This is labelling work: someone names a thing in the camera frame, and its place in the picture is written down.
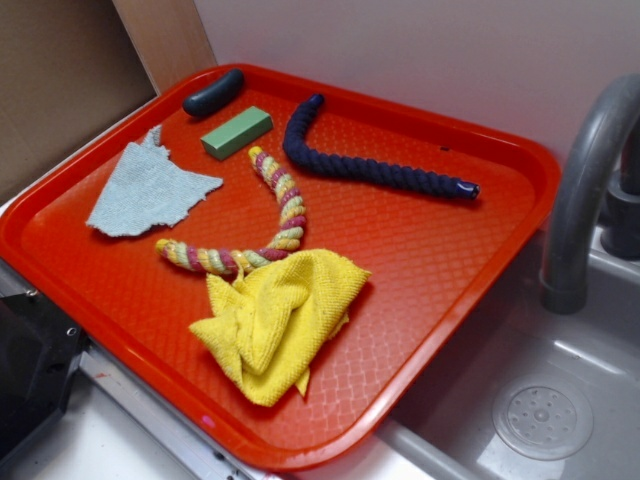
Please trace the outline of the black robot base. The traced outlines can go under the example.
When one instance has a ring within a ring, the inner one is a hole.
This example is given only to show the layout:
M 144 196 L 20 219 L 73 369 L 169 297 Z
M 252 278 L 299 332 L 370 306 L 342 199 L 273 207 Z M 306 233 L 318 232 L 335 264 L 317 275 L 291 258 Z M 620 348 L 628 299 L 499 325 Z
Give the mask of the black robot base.
M 87 340 L 83 328 L 31 288 L 1 299 L 1 471 L 65 415 Z

